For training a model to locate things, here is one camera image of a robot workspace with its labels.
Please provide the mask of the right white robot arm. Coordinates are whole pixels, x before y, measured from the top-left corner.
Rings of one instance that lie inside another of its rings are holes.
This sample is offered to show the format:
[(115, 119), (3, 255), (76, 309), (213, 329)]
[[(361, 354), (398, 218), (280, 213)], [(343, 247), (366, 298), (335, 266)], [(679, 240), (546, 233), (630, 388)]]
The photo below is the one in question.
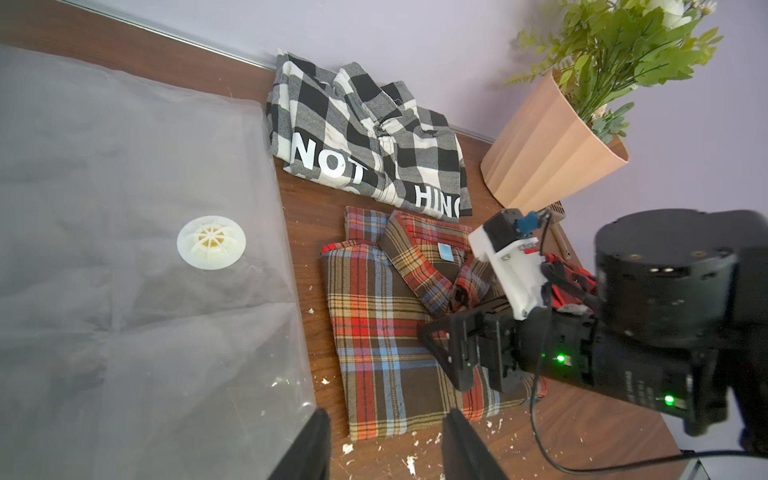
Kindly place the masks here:
[(602, 227), (579, 279), (537, 244), (547, 213), (504, 210), (470, 235), (503, 295), (418, 331), (460, 391), (484, 367), (507, 393), (530, 373), (680, 418), (701, 436), (734, 394), (740, 454), (767, 454), (767, 222), (661, 209)]

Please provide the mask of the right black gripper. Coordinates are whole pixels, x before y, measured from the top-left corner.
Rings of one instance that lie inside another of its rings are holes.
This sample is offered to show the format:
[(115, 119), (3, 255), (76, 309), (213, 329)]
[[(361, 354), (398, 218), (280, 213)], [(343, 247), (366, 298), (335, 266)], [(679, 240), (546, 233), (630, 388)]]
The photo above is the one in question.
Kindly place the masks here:
[(418, 327), (418, 338), (461, 391), (487, 370), (490, 388), (508, 393), (526, 374), (589, 390), (680, 418), (702, 435), (728, 417), (719, 355), (706, 349), (647, 345), (610, 330), (592, 315), (537, 308), (525, 320), (494, 300)]

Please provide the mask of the peach flower pot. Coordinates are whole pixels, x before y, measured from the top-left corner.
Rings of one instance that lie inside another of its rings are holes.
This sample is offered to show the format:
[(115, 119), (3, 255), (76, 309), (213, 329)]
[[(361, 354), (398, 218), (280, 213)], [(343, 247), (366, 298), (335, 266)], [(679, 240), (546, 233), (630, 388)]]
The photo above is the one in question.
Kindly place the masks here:
[(604, 143), (578, 117), (552, 75), (538, 83), (481, 162), (506, 209), (540, 211), (629, 163), (623, 142)]

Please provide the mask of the multicolour plaid shirt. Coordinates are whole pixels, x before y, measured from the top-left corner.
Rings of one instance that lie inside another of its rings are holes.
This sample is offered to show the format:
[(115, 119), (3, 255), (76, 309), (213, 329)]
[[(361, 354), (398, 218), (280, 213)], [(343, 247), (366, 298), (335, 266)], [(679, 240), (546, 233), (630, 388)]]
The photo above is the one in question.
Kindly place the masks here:
[(470, 421), (527, 402), (523, 374), (508, 393), (487, 369), (457, 390), (417, 336), (419, 326), (501, 295), (489, 264), (470, 249), (470, 228), (395, 210), (348, 206), (344, 241), (321, 253), (349, 437), (394, 437), (438, 424), (453, 408)]

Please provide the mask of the clear plastic vacuum bag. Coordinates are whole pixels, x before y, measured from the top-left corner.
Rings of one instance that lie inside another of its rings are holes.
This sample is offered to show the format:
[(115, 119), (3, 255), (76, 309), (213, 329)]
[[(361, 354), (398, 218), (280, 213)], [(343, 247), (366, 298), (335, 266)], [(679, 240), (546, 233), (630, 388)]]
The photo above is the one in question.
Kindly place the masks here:
[(314, 406), (262, 106), (3, 47), (2, 477), (265, 479)]

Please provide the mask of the black white plaid shirt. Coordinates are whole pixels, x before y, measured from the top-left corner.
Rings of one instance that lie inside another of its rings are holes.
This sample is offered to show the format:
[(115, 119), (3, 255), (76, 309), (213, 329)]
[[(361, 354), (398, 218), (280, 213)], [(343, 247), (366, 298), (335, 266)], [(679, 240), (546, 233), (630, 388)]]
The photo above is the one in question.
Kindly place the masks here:
[(379, 86), (357, 63), (331, 71), (281, 52), (266, 118), (272, 154), (294, 176), (446, 222), (472, 213), (456, 133), (402, 81)]

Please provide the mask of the green artificial plant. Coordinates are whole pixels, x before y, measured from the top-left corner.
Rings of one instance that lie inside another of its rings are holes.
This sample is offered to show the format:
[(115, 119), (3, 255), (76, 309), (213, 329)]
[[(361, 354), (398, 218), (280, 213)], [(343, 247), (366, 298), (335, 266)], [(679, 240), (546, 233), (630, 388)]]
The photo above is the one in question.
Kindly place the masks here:
[(640, 87), (693, 77), (722, 40), (716, 28), (695, 29), (712, 15), (714, 1), (559, 1), (559, 29), (523, 30), (519, 45), (540, 56), (510, 83), (552, 76), (578, 118), (603, 143), (623, 137), (632, 103), (610, 103)]

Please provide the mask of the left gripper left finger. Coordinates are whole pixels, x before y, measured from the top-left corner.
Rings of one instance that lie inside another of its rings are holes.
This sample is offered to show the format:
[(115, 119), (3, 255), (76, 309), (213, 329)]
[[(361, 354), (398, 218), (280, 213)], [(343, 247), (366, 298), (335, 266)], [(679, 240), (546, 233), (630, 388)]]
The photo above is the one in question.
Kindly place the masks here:
[(329, 479), (330, 460), (330, 417), (324, 409), (316, 409), (268, 479)]

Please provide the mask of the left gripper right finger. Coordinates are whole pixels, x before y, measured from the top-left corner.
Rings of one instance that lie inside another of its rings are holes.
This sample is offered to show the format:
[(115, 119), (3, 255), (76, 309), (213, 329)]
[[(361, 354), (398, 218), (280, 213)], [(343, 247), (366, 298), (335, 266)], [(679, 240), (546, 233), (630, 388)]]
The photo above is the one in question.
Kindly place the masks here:
[(452, 409), (442, 425), (442, 460), (447, 480), (508, 479), (460, 410)]

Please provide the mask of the white round bag valve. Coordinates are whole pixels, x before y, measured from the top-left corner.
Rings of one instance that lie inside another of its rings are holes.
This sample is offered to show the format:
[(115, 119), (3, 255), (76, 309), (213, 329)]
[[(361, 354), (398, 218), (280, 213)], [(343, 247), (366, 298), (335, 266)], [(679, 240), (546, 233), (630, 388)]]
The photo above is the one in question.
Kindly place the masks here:
[(228, 268), (244, 254), (247, 240), (240, 225), (217, 215), (198, 217), (179, 232), (176, 248), (188, 265), (206, 271)]

